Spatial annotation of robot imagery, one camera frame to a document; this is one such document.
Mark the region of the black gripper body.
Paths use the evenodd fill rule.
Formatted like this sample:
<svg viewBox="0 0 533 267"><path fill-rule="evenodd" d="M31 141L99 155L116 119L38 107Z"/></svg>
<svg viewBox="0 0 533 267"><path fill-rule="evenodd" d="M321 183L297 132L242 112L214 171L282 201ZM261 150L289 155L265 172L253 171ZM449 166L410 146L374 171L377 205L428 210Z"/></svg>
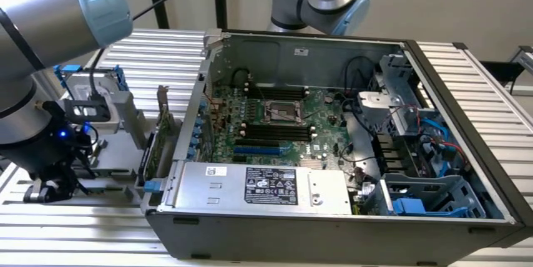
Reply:
<svg viewBox="0 0 533 267"><path fill-rule="evenodd" d="M59 183L59 163L70 167L83 146L83 130L66 123L50 123L26 135L2 128L2 156L22 167L31 179Z"/></svg>

